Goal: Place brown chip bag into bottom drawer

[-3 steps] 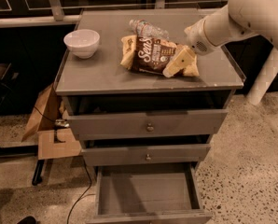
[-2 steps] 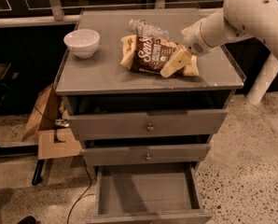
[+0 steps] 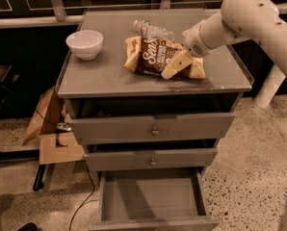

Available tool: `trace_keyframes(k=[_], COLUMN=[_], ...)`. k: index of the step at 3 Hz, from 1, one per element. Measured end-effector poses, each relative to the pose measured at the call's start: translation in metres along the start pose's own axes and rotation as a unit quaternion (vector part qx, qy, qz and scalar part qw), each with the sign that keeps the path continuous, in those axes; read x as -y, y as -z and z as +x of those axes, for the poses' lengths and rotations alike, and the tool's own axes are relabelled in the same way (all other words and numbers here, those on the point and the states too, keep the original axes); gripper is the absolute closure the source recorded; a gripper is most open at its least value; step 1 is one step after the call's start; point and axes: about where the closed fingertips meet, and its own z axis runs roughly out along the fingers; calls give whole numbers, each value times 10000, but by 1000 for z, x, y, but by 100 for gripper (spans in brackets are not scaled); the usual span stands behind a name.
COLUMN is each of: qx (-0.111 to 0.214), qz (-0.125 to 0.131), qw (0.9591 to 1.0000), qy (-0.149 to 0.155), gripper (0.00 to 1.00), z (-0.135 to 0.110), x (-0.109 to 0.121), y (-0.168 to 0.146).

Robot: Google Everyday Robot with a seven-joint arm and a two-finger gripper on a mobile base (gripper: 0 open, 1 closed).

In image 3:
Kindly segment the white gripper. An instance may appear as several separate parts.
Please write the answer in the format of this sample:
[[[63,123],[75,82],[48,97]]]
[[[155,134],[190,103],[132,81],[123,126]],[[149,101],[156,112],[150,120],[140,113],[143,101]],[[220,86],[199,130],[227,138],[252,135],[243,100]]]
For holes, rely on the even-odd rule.
[[[208,26],[207,20],[201,20],[192,28],[184,31],[182,36],[184,47],[195,57],[202,58],[214,49],[213,31]],[[193,56],[188,51],[181,50],[174,54],[161,73],[164,79],[170,79],[193,62]]]

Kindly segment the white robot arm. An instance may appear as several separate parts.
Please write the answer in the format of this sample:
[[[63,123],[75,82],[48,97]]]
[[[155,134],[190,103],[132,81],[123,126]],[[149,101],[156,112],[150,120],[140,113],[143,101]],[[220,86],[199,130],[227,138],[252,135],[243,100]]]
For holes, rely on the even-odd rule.
[[[213,50],[234,33],[253,39],[274,61],[263,88],[238,106],[238,117],[203,178],[214,231],[287,231],[287,23],[270,0],[223,0],[220,28],[206,21],[196,35]]]

